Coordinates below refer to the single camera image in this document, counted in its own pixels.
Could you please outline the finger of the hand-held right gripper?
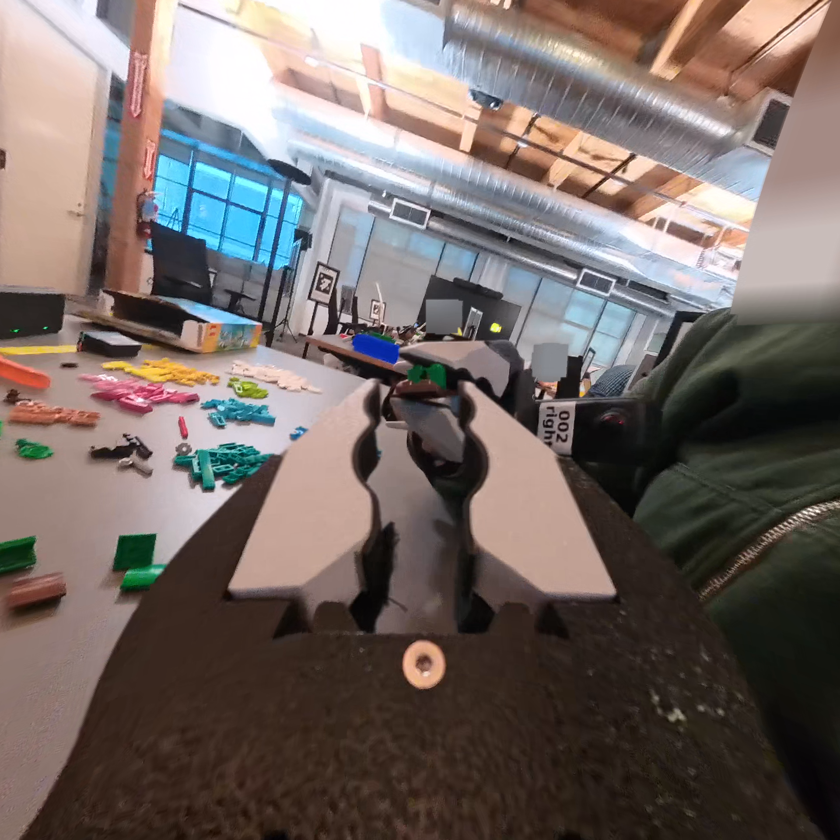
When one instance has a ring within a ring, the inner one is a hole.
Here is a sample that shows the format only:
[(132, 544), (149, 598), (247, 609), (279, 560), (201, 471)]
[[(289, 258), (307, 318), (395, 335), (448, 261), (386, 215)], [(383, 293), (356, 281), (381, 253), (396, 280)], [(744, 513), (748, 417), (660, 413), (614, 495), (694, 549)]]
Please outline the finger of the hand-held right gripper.
[(466, 436), (447, 399), (431, 402), (388, 396), (382, 417), (389, 427), (405, 430), (423, 455), (445, 463), (462, 463)]
[(424, 369), (437, 365), (435, 374), (445, 392), (456, 393), (460, 382), (472, 382), (492, 398), (502, 398), (512, 378), (512, 343), (508, 340), (440, 340), (404, 346), (402, 360)]

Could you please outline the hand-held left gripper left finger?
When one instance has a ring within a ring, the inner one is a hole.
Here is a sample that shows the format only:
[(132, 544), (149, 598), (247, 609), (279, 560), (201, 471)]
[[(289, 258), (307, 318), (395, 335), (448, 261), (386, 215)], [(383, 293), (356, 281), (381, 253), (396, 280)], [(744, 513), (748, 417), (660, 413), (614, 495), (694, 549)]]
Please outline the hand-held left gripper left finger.
[(308, 619), (339, 603), (356, 624), (377, 623), (396, 547), (369, 484), (381, 388), (363, 381), (290, 444), (227, 586), (231, 598), (291, 602)]

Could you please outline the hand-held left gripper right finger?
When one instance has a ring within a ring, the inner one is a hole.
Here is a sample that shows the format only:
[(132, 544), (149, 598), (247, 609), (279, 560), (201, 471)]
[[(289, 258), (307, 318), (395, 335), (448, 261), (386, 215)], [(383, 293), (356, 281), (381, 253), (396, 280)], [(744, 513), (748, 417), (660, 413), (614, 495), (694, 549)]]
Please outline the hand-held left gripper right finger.
[(506, 605), (540, 617), (562, 602), (615, 603), (616, 586), (560, 458), (480, 390), (458, 386), (469, 493), (456, 576), (457, 624)]

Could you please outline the person's right forearm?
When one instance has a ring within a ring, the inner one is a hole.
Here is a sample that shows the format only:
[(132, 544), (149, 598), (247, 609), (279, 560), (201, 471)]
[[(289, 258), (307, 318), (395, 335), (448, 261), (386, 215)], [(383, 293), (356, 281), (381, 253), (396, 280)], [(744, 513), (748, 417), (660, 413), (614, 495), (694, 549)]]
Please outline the person's right forearm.
[(744, 325), (701, 317), (637, 388), (661, 410), (637, 503), (681, 480), (773, 506), (838, 498), (838, 322)]

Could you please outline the pile of teal lego pieces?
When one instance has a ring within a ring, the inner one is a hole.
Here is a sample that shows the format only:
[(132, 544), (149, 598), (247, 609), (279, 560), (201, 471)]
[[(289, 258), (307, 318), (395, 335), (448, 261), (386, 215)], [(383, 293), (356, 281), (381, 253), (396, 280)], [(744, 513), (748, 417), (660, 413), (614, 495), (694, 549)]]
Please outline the pile of teal lego pieces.
[(187, 474), (192, 487), (212, 491), (218, 484), (226, 487), (240, 485), (258, 473), (273, 456), (245, 444), (222, 444), (195, 450), (187, 444), (180, 444), (172, 464)]

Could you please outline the pile of cyan lego pieces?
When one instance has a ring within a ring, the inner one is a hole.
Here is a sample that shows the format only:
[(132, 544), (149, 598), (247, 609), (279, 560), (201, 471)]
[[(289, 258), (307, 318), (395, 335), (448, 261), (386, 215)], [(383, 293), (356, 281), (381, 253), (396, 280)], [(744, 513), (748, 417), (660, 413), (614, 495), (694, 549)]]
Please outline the pile of cyan lego pieces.
[(276, 418), (270, 413), (268, 406), (242, 402), (235, 398), (207, 400), (202, 402), (200, 407), (206, 412), (208, 422), (219, 429), (231, 424), (273, 427), (276, 423)]

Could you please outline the pile of white lego pieces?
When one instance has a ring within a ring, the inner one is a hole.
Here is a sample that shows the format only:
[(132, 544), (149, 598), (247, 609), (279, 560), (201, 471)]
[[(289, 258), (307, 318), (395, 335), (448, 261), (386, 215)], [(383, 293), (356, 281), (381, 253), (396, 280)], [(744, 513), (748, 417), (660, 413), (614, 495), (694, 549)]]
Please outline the pile of white lego pieces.
[(304, 376), (272, 364), (250, 364), (236, 360), (231, 364), (228, 372), (239, 379), (274, 385), (283, 391), (322, 393), (320, 388), (310, 383)]

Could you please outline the black lego pieces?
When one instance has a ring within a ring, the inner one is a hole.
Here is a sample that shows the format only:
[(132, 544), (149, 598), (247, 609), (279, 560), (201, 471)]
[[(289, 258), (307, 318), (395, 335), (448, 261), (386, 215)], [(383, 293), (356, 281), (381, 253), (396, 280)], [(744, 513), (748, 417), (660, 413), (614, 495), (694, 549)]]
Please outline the black lego pieces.
[(121, 460), (136, 456), (141, 460), (148, 460), (153, 450), (137, 435), (124, 434), (122, 442), (114, 446), (91, 446), (89, 457), (96, 460)]

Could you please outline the pile of yellow lego pieces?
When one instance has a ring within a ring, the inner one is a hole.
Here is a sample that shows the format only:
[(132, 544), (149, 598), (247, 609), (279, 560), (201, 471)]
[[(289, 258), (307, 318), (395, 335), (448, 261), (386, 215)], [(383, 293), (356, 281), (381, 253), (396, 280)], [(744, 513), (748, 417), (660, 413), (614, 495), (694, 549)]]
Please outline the pile of yellow lego pieces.
[(104, 371), (118, 371), (137, 379), (154, 384), (175, 384), (183, 386), (218, 385), (219, 376), (207, 371), (200, 371), (180, 362), (163, 358), (161, 360), (143, 360), (133, 364), (126, 360), (115, 360), (101, 365)]

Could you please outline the pile of pink lego pieces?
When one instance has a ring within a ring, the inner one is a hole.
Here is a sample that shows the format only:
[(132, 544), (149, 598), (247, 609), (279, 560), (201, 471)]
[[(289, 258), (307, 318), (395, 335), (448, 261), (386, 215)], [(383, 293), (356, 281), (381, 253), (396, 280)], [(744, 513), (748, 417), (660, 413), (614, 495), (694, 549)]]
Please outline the pile of pink lego pieces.
[(78, 379), (90, 386), (92, 399), (139, 415), (151, 413), (158, 405), (192, 405), (201, 401), (195, 392), (149, 381), (121, 381), (108, 374), (81, 374)]

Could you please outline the lego set box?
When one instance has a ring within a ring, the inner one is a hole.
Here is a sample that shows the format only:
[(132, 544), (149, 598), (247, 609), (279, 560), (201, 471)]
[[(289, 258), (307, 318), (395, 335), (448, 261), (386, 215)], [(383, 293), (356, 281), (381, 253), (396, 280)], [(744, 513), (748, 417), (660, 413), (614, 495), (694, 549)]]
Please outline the lego set box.
[(259, 346), (263, 333), (260, 322), (226, 310), (120, 290), (103, 290), (94, 302), (77, 303), (76, 314), (195, 354), (252, 350)]

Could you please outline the pile of coral lego pieces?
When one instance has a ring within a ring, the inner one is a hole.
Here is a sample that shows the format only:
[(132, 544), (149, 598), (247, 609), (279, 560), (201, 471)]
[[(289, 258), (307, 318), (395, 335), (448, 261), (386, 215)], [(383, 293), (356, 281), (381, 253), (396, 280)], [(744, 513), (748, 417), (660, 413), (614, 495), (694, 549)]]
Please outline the pile of coral lego pieces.
[(63, 406), (50, 406), (42, 402), (17, 402), (10, 411), (7, 420), (12, 424), (26, 425), (67, 425), (73, 427), (96, 427), (100, 413)]

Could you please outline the brown curved lego piece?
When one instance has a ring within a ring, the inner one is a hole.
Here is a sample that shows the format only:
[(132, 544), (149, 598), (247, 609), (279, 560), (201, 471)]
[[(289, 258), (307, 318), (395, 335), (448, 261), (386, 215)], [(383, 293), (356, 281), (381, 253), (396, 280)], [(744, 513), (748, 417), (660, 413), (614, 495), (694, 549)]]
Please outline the brown curved lego piece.
[(19, 612), (58, 603), (67, 594), (63, 573), (26, 576), (12, 584), (6, 595), (6, 607)]

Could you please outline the green lego slope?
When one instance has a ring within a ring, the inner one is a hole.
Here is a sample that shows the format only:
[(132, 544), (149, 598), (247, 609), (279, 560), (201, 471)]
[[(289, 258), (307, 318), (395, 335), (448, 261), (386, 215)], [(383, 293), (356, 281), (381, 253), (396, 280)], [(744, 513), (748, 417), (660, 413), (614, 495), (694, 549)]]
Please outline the green lego slope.
[(37, 563), (36, 536), (2, 541), (0, 544), (1, 575), (34, 567)]

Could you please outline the blue plastic bin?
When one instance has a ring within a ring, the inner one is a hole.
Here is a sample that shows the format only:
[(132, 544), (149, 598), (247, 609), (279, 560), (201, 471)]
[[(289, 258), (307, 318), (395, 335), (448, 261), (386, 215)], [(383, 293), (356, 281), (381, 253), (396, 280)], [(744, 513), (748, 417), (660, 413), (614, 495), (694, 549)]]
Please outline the blue plastic bin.
[(385, 364), (394, 365), (400, 358), (400, 347), (377, 332), (356, 333), (351, 340), (353, 351)]

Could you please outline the framed marker sign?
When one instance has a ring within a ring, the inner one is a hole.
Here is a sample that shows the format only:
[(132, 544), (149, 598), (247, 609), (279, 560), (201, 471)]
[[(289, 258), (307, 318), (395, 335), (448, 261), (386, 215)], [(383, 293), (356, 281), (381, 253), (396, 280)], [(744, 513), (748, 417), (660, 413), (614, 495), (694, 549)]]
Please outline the framed marker sign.
[(318, 261), (313, 272), (308, 299), (318, 305), (329, 305), (339, 279), (340, 269)]

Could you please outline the person's green zip jacket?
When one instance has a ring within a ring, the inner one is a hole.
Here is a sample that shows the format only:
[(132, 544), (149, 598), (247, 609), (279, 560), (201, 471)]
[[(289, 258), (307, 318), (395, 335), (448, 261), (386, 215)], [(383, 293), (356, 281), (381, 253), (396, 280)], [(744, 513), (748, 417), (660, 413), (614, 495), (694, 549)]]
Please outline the person's green zip jacket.
[(838, 838), (838, 449), (639, 470), (634, 519), (716, 624), (813, 822)]

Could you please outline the flat black box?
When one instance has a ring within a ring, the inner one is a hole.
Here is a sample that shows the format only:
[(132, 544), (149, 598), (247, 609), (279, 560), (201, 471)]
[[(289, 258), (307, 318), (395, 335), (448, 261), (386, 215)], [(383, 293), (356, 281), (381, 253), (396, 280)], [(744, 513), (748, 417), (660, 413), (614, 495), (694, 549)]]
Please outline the flat black box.
[(95, 354), (114, 360), (136, 358), (142, 349), (142, 342), (114, 331), (84, 329), (77, 339), (78, 353)]

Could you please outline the black office chair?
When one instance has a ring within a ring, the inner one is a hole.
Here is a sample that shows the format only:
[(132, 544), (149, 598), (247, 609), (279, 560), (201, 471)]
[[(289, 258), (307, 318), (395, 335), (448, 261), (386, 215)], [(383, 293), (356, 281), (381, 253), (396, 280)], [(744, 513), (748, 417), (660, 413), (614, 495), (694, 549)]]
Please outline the black office chair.
[(210, 306), (213, 289), (205, 240), (158, 223), (150, 226), (153, 278), (151, 294)]

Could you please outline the orange brick separator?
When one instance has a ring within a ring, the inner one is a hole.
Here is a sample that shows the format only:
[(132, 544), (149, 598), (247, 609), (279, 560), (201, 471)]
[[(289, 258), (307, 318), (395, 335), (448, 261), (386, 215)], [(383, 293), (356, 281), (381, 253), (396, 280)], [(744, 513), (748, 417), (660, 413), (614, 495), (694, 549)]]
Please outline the orange brick separator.
[(47, 373), (15, 362), (4, 354), (1, 354), (1, 379), (31, 390), (43, 391), (51, 387)]

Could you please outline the large black charging case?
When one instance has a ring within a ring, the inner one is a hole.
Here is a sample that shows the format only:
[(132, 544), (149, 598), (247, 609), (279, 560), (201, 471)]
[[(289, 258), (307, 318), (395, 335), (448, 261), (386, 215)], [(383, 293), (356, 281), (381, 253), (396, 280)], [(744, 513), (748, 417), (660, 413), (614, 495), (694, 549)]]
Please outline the large black charging case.
[(65, 307), (66, 295), (57, 290), (1, 286), (1, 340), (59, 333)]

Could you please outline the white door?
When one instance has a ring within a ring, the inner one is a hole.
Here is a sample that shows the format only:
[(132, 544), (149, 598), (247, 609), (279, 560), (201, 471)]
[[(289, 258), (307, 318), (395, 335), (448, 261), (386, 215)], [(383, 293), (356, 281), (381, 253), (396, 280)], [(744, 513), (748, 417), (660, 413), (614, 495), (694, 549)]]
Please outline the white door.
[(2, 72), (2, 283), (75, 295), (87, 281), (103, 69), (52, 27), (18, 22)]

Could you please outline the large black wall monitor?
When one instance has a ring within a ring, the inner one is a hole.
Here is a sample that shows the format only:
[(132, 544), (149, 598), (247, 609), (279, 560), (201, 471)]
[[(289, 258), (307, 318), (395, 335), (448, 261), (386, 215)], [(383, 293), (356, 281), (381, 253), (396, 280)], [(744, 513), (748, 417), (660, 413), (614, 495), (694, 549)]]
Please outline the large black wall monitor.
[(428, 301), (458, 301), (462, 333), (474, 323), (477, 340), (509, 340), (519, 320), (522, 306), (505, 299), (500, 291), (455, 278), (432, 275), (429, 278), (415, 324), (426, 323)]

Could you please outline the silver air duct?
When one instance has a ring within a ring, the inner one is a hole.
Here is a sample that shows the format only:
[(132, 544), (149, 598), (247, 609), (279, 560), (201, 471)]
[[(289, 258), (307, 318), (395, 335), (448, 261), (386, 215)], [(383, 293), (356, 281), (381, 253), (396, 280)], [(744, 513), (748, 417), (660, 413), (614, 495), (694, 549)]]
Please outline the silver air duct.
[(762, 102), (707, 101), (575, 34), (471, 2), (382, 2), (390, 47), (425, 69), (742, 196), (772, 153), (753, 144)]
[(293, 156), (373, 191), (699, 304), (732, 304), (736, 280), (699, 268), (700, 248), (671, 234), (294, 88), (275, 86), (272, 113)]

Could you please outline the teal green lego bracket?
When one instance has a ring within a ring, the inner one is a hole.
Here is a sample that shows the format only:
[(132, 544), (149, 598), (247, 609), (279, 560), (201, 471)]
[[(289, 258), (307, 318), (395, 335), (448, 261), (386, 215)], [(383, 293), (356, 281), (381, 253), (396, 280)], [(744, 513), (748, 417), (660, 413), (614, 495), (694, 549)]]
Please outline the teal green lego bracket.
[(154, 561), (155, 544), (155, 533), (120, 535), (112, 559), (112, 571), (131, 571), (151, 566)]

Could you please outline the wooden post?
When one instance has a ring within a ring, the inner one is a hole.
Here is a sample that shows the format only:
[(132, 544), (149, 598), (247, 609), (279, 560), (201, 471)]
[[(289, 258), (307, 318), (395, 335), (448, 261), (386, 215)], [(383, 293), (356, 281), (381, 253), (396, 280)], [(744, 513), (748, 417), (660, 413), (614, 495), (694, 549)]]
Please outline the wooden post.
[(140, 288), (146, 238), (138, 230), (142, 194), (150, 193), (159, 152), (176, 1), (139, 1), (133, 15), (121, 139), (111, 204), (105, 288)]

